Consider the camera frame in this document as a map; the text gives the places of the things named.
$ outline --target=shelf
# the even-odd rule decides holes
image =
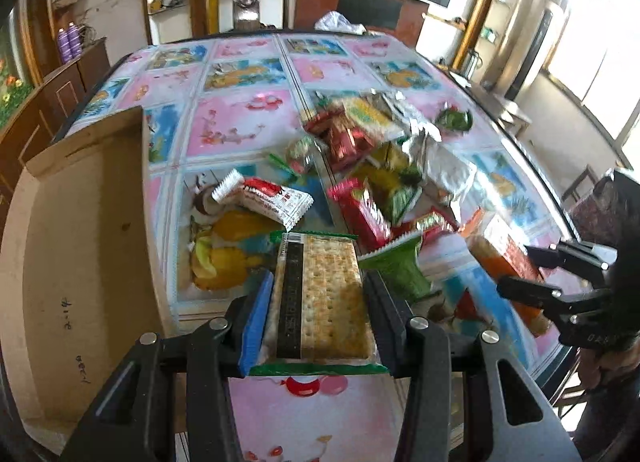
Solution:
[[[496,4],[500,4],[501,6],[506,6],[506,7],[508,7],[509,9],[511,9],[511,4],[509,4],[508,2],[503,2],[503,1],[501,1],[501,0],[494,0],[494,2],[495,2]]]
[[[169,6],[167,8],[162,8],[159,11],[154,11],[153,13],[151,11],[147,11],[147,15],[149,15],[150,17],[154,16],[154,15],[159,15],[160,13],[166,13],[167,11],[173,11],[174,9],[180,9],[181,7],[185,7],[188,4],[185,2],[184,4],[179,4],[177,6]]]
[[[431,13],[427,12],[427,13],[422,13],[422,19],[433,19],[433,20],[437,20],[438,22],[442,22],[443,24],[446,24],[450,27],[456,28],[459,31],[466,31],[466,25],[462,24],[462,23],[458,23],[458,22],[454,22],[453,20],[447,20],[444,18],[441,18],[437,15],[432,15]]]

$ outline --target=purple spray can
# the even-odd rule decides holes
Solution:
[[[63,64],[70,62],[74,58],[71,54],[69,39],[67,38],[66,31],[64,29],[58,30],[58,50],[60,51],[60,56],[62,56]]]
[[[82,54],[82,44],[80,43],[80,32],[73,22],[69,23],[69,29],[66,30],[66,36],[69,38],[71,55],[74,58],[77,58]]]

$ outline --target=green packaging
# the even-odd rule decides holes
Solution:
[[[407,233],[371,253],[358,257],[360,269],[377,269],[386,286],[409,303],[431,293],[431,282],[418,268],[422,233]]]

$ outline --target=cardboard flap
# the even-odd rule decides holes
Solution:
[[[146,133],[141,108],[111,115],[20,176],[0,252],[0,343],[23,420],[77,422],[142,333],[174,333],[145,224]]]

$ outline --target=barcode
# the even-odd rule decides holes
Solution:
[[[301,244],[302,241],[302,233],[284,233],[282,236],[283,242],[297,242]]]

